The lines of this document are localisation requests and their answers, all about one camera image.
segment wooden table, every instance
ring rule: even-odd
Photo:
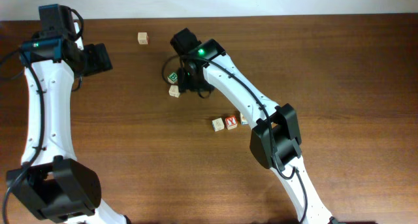
[[[40,29],[1,22],[0,55]],[[214,132],[237,115],[219,91],[169,96],[161,66],[173,34],[216,39],[265,95],[298,112],[310,178],[340,220],[418,223],[418,14],[87,20],[114,70],[71,97],[78,161],[103,198],[139,223],[266,223],[296,216],[277,177],[249,151],[250,129]],[[137,32],[150,44],[139,46]],[[1,74],[22,66],[18,59]],[[178,68],[178,62],[169,66]],[[27,132],[24,78],[0,86],[0,192]],[[12,197],[11,223],[38,223]]]

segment white wall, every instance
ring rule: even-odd
[[[59,3],[84,18],[172,18],[418,12],[418,0],[0,0],[0,20],[38,20]]]

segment wooden block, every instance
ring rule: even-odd
[[[231,116],[225,119],[225,124],[227,125],[227,129],[235,129],[236,126],[238,126],[238,123],[236,122],[235,116]]]
[[[169,90],[169,94],[170,96],[173,97],[179,97],[180,96],[180,92],[178,91],[178,86],[171,86],[170,90]]]
[[[177,82],[177,74],[175,72],[171,73],[168,77],[167,80],[171,83],[171,84],[175,84]]]
[[[248,124],[247,119],[244,117],[243,114],[240,113],[240,121],[241,121],[241,125],[246,125]]]
[[[212,120],[212,126],[214,127],[215,132],[225,128],[222,118]]]
[[[138,32],[139,44],[148,44],[148,34],[146,32]]]

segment robotic arm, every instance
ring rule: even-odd
[[[298,219],[303,219],[301,223],[339,223],[321,202],[306,172],[299,147],[302,141],[295,110],[289,104],[280,107],[263,95],[241,74],[215,40],[202,44],[186,28],[176,34],[170,43],[184,63],[177,73],[180,92],[187,89],[199,93],[211,92],[216,88],[232,102],[248,120],[252,154],[264,168],[270,169],[279,178],[295,206]],[[270,121],[277,123],[271,132],[273,147],[268,130]],[[272,156],[276,157],[277,167]],[[294,173],[293,168],[298,170],[298,178],[293,176],[289,179]]]
[[[72,12],[80,19],[81,29],[74,23]],[[106,48],[104,44],[83,45],[84,24],[75,10],[48,5],[39,7],[39,14],[42,31],[20,47],[22,63],[29,65],[25,70],[29,127],[22,168],[7,172],[7,185],[39,220],[128,224],[127,217],[117,214],[101,199],[98,176],[77,162],[71,142],[70,96],[74,76],[111,70]],[[40,141],[42,149],[37,153]],[[33,159],[31,166],[25,168]]]

